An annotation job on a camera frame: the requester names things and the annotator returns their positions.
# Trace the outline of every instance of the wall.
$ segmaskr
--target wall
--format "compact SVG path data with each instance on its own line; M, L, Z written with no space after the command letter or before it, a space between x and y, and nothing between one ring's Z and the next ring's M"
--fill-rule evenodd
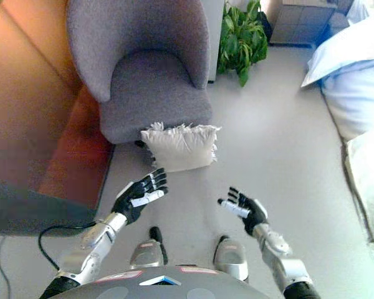
M77 91L7 12L10 3L0 5L0 179L36 191ZM52 47L67 55L60 43Z
M230 5L238 6L242 10L246 10L249 0L228 0ZM262 11L267 15L272 27L276 23L282 0L261 0Z
M93 209L111 144L72 63L66 5L0 3L0 182Z

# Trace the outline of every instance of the black cable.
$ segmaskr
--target black cable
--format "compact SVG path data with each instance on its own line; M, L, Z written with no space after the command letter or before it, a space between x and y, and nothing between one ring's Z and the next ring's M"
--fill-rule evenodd
M37 238L37 244L39 245L39 250L40 252L42 253L42 255L44 255L44 257L51 263L51 265L53 265L53 267L58 271L60 270L60 267L57 265L57 263L47 254L47 252L44 250L43 246L42 246L42 237L43 235L52 230L52 229L86 229L88 227L92 227L96 224L95 221L89 223L89 224L86 224L86 225L83 225L83 226L66 226L66 225L53 225L53 226L50 226L46 229L44 229L40 234L39 234L39 237Z
M2 268L2 265L1 265L1 249L2 249L2 246L4 244L4 241L6 240L6 236L4 236L1 241L0 241L0 273L1 275L3 276L4 280L6 281L6 285L7 285L7 298L8 299L11 299L11 285L10 285L10 281L7 277L7 275L4 273L4 270Z

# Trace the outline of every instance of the armchair seat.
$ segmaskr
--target armchair seat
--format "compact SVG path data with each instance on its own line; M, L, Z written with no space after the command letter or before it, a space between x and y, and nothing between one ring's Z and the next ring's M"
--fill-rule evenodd
M101 131L111 143L141 139L156 121L206 125L212 111L206 89L196 88L180 60L160 50L128 55L116 65L111 99L100 105Z

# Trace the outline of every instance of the sticker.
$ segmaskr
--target sticker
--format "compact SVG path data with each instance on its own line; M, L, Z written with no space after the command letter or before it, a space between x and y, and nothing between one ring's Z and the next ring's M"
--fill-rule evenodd
M198 268L198 267L181 267L180 270L186 273L218 274L215 270Z
M145 243L145 244L141 244L140 247L141 248L144 248L144 247L152 247L154 246L154 243Z
M143 272L144 271L129 271L129 272L118 273L118 274L110 275L107 277L103 277L99 280L96 280L95 282L109 282L111 280L136 278L136 277L139 277Z

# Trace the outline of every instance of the white bedsheet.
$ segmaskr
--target white bedsheet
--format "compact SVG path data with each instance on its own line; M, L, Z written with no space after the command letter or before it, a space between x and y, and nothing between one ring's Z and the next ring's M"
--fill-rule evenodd
M374 130L347 143L347 169L374 239Z

